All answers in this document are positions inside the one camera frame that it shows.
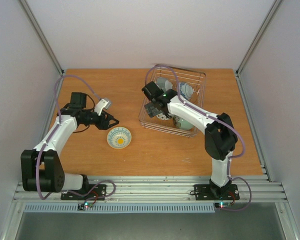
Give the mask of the yellow blue sun bowl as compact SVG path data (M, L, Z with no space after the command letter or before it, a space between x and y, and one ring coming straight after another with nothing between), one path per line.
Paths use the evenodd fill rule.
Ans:
M106 140L110 147L121 150L131 143L132 134L126 127L119 126L109 131Z

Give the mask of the grey patterned bowl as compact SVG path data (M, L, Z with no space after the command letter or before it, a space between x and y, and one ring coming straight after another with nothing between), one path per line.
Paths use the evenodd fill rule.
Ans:
M155 83L164 92L173 88L173 84L165 77L159 76Z

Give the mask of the celadon green flower bowl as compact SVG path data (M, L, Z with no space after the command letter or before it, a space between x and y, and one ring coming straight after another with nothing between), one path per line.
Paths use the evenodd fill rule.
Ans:
M184 120L179 116L175 116L173 118L173 124L177 129L185 130L185 131L189 131L194 127L193 124L191 124L190 122Z

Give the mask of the blue floral white bowl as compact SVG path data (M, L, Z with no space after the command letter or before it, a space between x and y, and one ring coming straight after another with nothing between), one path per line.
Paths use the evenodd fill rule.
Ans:
M180 94L187 100L190 100L193 96L193 88L186 82L178 83Z

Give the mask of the chrome wire dish rack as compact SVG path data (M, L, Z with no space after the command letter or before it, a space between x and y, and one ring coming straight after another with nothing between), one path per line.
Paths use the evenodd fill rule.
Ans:
M204 132L208 122L202 114L206 77L202 71L156 64L146 73L140 124L190 138Z

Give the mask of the pink patterned bowl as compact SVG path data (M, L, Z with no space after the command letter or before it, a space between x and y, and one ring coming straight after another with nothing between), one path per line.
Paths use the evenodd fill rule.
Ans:
M173 117L170 116L166 116L164 113L160 113L156 116L159 120L162 120L162 121L168 121L168 120L171 120Z

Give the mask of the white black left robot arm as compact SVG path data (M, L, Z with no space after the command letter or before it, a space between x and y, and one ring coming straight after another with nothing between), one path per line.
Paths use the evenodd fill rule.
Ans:
M78 126L96 126L108 130L119 123L106 110L111 101L102 98L93 108L87 108L87 94L72 92L70 102L60 109L52 128L33 149L20 156L22 186L27 192L42 194L72 191L79 199L91 193L84 174L65 173L60 161L61 152Z

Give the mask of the left green circuit board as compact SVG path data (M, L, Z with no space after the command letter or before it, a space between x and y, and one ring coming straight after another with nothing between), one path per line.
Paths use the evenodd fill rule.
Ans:
M85 211L89 208L92 208L93 206L94 206L94 204L92 202L79 203L77 205L77 210L78 211Z

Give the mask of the green circuit board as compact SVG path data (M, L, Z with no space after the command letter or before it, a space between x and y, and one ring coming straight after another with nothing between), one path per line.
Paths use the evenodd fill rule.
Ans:
M231 202L224 202L224 201L221 201L221 202L216 202L214 204L214 206L216 208L219 208L219 209L225 209L225 208L229 208L232 206L232 203Z
M85 211L89 208L92 208L93 206L94 206L94 204L92 202L79 203L77 205L77 210L78 211Z

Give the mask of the right green circuit board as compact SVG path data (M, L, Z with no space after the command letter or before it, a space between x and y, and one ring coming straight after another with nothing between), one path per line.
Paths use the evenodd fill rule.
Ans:
M214 204L214 206L216 208L219 208L219 209L225 209L225 208L229 208L232 206L232 203L231 202L224 202L224 201L221 201L221 202L216 202Z

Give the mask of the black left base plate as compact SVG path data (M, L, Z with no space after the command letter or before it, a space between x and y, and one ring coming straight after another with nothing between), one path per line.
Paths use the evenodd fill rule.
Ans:
M107 193L107 185L99 184L98 186L93 188L90 193L88 193L88 191L90 191L92 187L93 184L89 184L88 187L84 187L79 190L69 190L66 193L62 193L60 199L63 201L83 201L89 198L95 199L98 196L98 200L104 200Z

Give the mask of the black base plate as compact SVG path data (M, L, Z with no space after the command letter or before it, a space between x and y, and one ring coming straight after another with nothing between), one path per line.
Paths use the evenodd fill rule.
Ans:
M210 184L195 184L193 187L193 193L197 201L237 201L240 199L236 184L230 184L221 188Z
M66 193L62 193L60 199L63 201L83 201L89 198L95 199L98 196L98 200L104 200L107 193L107 185L99 184L98 186L93 188L90 193L88 193L88 191L90 191L92 187L93 184L89 184L88 187L84 187L79 190L69 190Z

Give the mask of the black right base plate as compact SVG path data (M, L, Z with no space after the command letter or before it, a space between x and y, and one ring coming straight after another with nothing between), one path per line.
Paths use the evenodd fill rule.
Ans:
M195 184L193 187L193 193L197 201L237 201L240 199L236 184L230 184L221 188L210 184Z

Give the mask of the aluminium corner post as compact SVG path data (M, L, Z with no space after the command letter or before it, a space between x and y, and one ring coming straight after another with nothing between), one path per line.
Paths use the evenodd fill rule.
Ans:
M247 65L248 61L252 57L254 51L258 47L260 41L262 40L264 34L266 33L268 27L270 26L271 22L273 21L277 11L279 10L280 6L282 5L283 0L274 0L271 4L269 10L267 11L263 21L261 22L260 27L258 28L252 42L250 43L243 59L241 60L237 70L234 71L235 76L239 78L241 73L243 72L245 66Z
M43 48L45 49L46 53L48 54L50 60L52 61L54 67L56 68L57 72L60 76L64 74L64 70L61 67L61 64L59 63L52 47L50 46L34 12L32 11L29 3L27 0L18 0L18 3L20 4L22 10L24 11L25 16L29 20L31 26L33 27L39 41L41 42Z

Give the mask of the aluminium rail frame front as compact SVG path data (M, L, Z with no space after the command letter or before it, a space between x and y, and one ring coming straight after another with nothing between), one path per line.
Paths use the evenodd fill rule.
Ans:
M89 183L112 180L106 191L114 194L106 197L108 203L186 203L194 202L190 195L196 184L207 184L208 176L89 176ZM243 176L236 179L239 203L286 203L288 201L282 183L271 182L267 175Z

